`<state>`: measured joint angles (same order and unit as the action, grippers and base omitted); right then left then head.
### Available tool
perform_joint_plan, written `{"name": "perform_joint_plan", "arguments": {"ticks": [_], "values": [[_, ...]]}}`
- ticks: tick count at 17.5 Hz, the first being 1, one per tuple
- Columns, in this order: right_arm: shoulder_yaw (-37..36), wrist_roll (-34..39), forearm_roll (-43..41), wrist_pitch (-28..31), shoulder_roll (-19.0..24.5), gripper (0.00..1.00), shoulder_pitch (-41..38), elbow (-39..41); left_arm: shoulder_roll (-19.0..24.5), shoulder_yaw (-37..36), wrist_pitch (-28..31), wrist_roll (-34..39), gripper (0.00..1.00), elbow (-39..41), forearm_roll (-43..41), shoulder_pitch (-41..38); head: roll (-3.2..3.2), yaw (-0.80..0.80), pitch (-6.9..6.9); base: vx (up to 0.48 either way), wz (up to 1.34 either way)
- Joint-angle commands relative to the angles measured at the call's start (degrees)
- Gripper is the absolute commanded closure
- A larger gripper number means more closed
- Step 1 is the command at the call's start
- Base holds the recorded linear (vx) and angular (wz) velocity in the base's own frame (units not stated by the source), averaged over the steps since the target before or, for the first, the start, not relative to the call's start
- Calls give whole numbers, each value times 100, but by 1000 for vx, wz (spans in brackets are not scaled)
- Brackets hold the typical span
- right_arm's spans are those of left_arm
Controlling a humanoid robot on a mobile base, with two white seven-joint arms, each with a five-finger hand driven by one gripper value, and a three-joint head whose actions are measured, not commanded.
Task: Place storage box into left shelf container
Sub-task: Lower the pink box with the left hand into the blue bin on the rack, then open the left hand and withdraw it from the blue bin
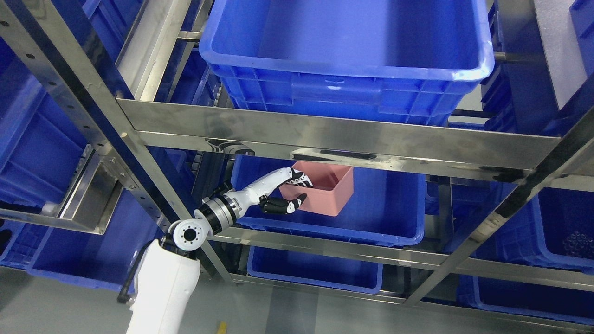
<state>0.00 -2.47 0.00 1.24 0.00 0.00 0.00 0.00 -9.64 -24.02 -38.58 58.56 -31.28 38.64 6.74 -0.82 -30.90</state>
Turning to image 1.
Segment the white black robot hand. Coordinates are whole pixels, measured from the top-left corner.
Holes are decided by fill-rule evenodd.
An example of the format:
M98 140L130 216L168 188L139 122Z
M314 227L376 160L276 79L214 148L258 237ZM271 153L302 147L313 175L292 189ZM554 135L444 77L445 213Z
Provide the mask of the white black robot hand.
M313 188L312 181L304 172L283 167L265 174L242 190L225 193L224 198L235 209L237 218L245 216L246 210L252 206L258 206L268 214L293 214L303 205L307 194L300 193L293 199L272 197L272 192L283 185Z

